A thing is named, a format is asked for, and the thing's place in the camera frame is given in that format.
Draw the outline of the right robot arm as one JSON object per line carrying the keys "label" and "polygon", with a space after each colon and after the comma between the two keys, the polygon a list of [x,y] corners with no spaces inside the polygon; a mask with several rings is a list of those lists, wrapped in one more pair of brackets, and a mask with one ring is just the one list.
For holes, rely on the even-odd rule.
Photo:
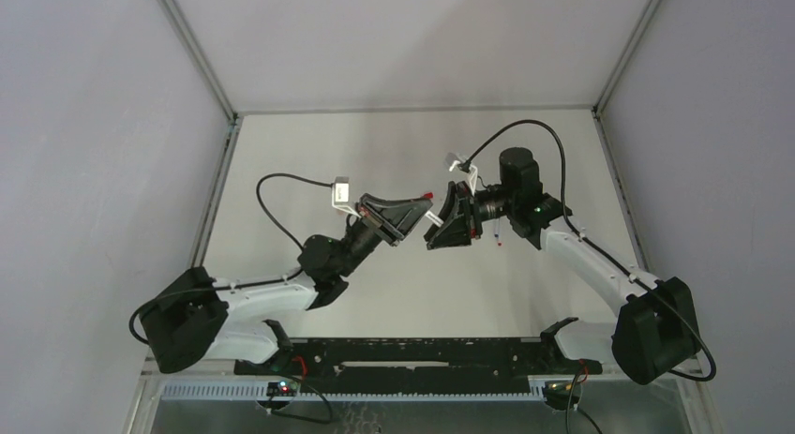
{"label": "right robot arm", "polygon": [[474,189],[473,179],[449,183],[424,235],[427,249],[468,247],[485,222],[504,218],[519,237],[565,263],[614,315],[613,322],[572,317],[551,326],[563,357],[616,365],[633,382],[648,384],[704,351],[692,293],[682,280],[662,280],[592,241],[570,209],[543,190],[530,150],[502,151],[499,168],[499,184],[483,190]]}

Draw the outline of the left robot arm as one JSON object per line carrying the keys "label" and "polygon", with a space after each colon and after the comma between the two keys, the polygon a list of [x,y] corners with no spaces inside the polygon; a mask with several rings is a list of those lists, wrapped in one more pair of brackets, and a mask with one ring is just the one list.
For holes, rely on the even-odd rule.
{"label": "left robot arm", "polygon": [[297,267],[286,275],[232,280],[193,267],[137,308],[128,326],[142,327],[133,336],[150,348],[162,373],[210,359],[275,360],[283,366],[293,346],[277,316],[336,301],[349,286],[347,277],[379,245],[395,247],[403,241],[432,205],[427,197],[383,200],[364,194],[343,237],[310,236]]}

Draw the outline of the white marker orange tip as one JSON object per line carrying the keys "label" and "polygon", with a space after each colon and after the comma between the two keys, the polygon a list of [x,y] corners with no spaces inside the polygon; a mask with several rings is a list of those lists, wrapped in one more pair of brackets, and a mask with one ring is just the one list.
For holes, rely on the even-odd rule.
{"label": "white marker orange tip", "polygon": [[425,212],[424,217],[430,220],[437,227],[441,227],[444,223],[444,221],[441,218],[439,218],[436,214],[434,214],[431,211]]}

